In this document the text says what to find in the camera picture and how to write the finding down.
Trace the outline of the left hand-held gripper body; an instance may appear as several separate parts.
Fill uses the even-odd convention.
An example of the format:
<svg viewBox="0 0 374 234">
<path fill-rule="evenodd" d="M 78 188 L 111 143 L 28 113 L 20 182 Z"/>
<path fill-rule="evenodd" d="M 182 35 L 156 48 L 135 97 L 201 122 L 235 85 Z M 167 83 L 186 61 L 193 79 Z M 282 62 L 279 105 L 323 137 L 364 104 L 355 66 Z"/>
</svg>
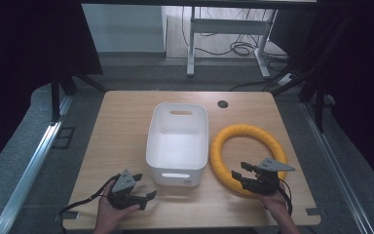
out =
<svg viewBox="0 0 374 234">
<path fill-rule="evenodd" d="M 118 175 L 107 194 L 107 200 L 111 206 L 117 210 L 123 210 L 134 205 L 139 206 L 140 197 L 131 195 L 136 183 L 137 181 L 133 180 L 129 170 L 124 170 Z"/>
</svg>

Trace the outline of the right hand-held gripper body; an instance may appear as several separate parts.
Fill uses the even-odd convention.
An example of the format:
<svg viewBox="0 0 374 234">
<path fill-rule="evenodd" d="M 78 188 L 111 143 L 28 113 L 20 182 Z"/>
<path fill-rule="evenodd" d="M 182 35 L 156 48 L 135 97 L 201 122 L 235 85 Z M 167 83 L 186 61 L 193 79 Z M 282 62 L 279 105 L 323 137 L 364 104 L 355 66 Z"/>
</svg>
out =
<svg viewBox="0 0 374 234">
<path fill-rule="evenodd" d="M 270 195 L 280 188 L 279 172 L 293 172 L 294 168 L 275 159 L 266 158 L 258 165 L 251 182 L 241 182 L 242 188 L 252 193 Z"/>
</svg>

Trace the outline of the white plastic basket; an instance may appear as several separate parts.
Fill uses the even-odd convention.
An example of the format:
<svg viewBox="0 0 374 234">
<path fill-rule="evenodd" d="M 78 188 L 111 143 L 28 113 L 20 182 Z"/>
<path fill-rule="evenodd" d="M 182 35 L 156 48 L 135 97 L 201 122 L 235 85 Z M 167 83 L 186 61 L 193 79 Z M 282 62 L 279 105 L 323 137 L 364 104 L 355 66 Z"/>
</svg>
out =
<svg viewBox="0 0 374 234">
<path fill-rule="evenodd" d="M 146 162 L 154 182 L 197 186 L 208 158 L 206 109 L 191 103 L 160 103 L 153 112 Z"/>
</svg>

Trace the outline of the person's right hand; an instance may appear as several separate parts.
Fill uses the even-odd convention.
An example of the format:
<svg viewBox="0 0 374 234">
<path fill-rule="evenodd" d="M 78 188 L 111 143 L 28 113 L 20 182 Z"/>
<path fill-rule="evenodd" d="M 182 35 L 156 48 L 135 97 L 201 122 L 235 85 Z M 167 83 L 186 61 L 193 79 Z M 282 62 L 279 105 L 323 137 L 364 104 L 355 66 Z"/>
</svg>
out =
<svg viewBox="0 0 374 234">
<path fill-rule="evenodd" d="M 279 226 L 286 226 L 293 223 L 287 211 L 286 200 L 279 191 L 270 195 L 260 195 L 259 199 Z"/>
</svg>

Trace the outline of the person's left hand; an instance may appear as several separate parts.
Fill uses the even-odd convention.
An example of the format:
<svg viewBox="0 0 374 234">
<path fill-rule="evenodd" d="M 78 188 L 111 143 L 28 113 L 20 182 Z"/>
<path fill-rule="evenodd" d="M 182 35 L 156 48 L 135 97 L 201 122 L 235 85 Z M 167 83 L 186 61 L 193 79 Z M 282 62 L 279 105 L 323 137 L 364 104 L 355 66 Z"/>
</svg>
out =
<svg viewBox="0 0 374 234">
<path fill-rule="evenodd" d="M 106 185 L 102 193 L 102 196 L 99 198 L 98 206 L 97 206 L 97 218 L 96 218 L 94 229 L 96 228 L 104 229 L 104 230 L 116 229 L 124 217 L 140 209 L 138 205 L 134 205 L 123 210 L 117 210 L 113 208 L 107 200 L 107 194 L 110 190 L 110 187 L 113 185 L 113 183 L 114 183 L 113 181 L 110 181 Z"/>
</svg>

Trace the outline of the dark floor hatch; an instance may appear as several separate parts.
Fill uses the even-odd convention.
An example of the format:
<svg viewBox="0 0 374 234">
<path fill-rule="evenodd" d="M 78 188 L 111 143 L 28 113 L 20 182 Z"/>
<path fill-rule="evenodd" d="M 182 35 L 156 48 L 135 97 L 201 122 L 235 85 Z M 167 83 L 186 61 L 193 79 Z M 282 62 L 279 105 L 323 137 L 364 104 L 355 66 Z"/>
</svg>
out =
<svg viewBox="0 0 374 234">
<path fill-rule="evenodd" d="M 75 127 L 62 127 L 56 135 L 53 149 L 68 149 L 75 130 Z"/>
</svg>

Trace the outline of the black metal stand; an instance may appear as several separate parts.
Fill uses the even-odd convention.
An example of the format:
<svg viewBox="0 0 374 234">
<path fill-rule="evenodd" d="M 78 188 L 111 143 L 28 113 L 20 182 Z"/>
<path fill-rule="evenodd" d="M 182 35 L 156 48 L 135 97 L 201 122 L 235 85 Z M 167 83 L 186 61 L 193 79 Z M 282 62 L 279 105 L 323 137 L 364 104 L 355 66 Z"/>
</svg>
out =
<svg viewBox="0 0 374 234">
<path fill-rule="evenodd" d="M 275 97 L 304 83 L 298 98 L 302 102 L 307 102 L 312 97 L 316 97 L 314 120 L 321 132 L 323 131 L 322 112 L 326 74 L 328 73 L 326 66 L 330 63 L 337 43 L 342 38 L 354 14 L 347 7 L 317 10 L 311 24 L 310 33 L 313 35 L 308 38 L 308 47 L 302 54 L 294 57 L 290 64 L 273 78 L 273 80 L 278 80 L 284 76 L 285 72 L 292 69 L 299 70 L 298 76 L 272 90 L 271 94 Z"/>
<path fill-rule="evenodd" d="M 86 74 L 79 72 L 68 72 L 68 71 L 55 71 L 52 75 L 51 82 L 51 99 L 52 99 L 52 122 L 56 123 L 60 120 L 60 98 L 59 98 L 59 89 L 63 89 L 64 93 L 69 96 L 74 96 L 78 88 L 73 81 L 73 78 L 76 77 L 79 80 L 87 83 L 96 90 L 106 93 L 108 89 L 96 82 L 93 78 Z"/>
</svg>

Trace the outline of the white power strip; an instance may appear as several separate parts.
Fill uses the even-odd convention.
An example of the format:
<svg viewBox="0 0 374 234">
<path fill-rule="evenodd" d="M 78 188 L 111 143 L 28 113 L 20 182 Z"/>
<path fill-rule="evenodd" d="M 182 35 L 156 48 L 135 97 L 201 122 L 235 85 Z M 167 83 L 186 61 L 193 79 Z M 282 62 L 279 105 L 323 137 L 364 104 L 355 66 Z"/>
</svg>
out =
<svg viewBox="0 0 374 234">
<path fill-rule="evenodd" d="M 291 80 L 293 79 L 293 75 L 291 73 L 287 73 L 286 75 L 284 75 L 279 81 L 278 81 L 278 85 L 279 86 L 283 86 L 287 83 L 289 83 Z"/>
</svg>

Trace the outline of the black curtain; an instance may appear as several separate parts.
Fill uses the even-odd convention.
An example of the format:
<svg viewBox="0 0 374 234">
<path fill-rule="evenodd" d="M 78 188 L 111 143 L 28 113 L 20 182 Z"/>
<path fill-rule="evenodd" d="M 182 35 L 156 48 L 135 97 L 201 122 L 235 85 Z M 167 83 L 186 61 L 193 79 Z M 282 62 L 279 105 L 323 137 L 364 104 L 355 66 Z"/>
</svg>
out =
<svg viewBox="0 0 374 234">
<path fill-rule="evenodd" d="M 355 13 L 326 66 L 324 97 L 333 98 L 333 117 L 374 171 L 374 0 L 318 1 L 314 10 L 280 10 L 271 39 L 293 59 L 308 47 L 317 10 Z"/>
<path fill-rule="evenodd" d="M 82 0 L 0 0 L 0 153 L 36 89 L 101 72 Z"/>
</svg>

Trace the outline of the aluminium floor rail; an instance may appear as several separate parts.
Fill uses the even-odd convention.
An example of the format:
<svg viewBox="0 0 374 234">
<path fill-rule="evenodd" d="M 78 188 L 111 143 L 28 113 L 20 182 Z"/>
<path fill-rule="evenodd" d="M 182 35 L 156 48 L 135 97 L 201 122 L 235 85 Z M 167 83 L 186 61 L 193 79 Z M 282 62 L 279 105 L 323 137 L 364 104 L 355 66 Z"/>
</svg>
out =
<svg viewBox="0 0 374 234">
<path fill-rule="evenodd" d="M 360 203 L 357 195 L 348 182 L 348 179 L 343 172 L 342 167 L 340 166 L 325 134 L 319 129 L 315 122 L 314 112 L 305 102 L 301 102 L 300 106 L 308 120 L 310 129 L 318 142 L 319 149 L 328 164 L 329 170 L 331 171 L 339 187 L 339 190 L 341 191 L 342 196 L 344 197 L 344 200 L 353 216 L 357 228 L 359 229 L 361 234 L 374 234 L 374 228 L 368 218 L 366 211 L 363 208 L 363 205 Z"/>
<path fill-rule="evenodd" d="M 58 109 L 60 113 L 58 120 L 52 122 L 44 132 L 8 203 L 0 214 L 0 234 L 9 234 L 15 223 L 21 207 L 56 139 L 72 100 L 73 96 L 66 96 L 62 100 Z"/>
</svg>

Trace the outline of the white metal desk frame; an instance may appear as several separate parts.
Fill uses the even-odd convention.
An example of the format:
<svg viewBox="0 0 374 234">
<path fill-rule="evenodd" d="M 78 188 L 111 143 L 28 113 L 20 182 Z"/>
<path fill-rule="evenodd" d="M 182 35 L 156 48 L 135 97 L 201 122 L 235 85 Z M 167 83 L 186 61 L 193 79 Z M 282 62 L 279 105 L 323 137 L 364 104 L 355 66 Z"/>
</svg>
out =
<svg viewBox="0 0 374 234">
<path fill-rule="evenodd" d="M 271 77 L 263 54 L 277 13 L 276 10 L 272 10 L 266 20 L 200 19 L 195 17 L 195 10 L 195 7 L 191 9 L 190 17 L 189 47 L 187 53 L 188 76 L 192 77 L 195 74 L 195 35 L 198 33 L 217 33 L 260 36 L 261 39 L 253 53 L 258 62 L 262 77 L 265 79 Z"/>
</svg>

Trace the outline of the white wall panel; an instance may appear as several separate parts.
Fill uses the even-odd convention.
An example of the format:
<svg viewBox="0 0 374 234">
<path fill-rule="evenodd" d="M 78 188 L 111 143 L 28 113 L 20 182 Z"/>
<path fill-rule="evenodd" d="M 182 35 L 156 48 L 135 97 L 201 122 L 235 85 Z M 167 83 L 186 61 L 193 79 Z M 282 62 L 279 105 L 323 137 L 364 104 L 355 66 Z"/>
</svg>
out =
<svg viewBox="0 0 374 234">
<path fill-rule="evenodd" d="M 162 6 L 82 5 L 100 53 L 164 53 L 167 16 Z"/>
</svg>

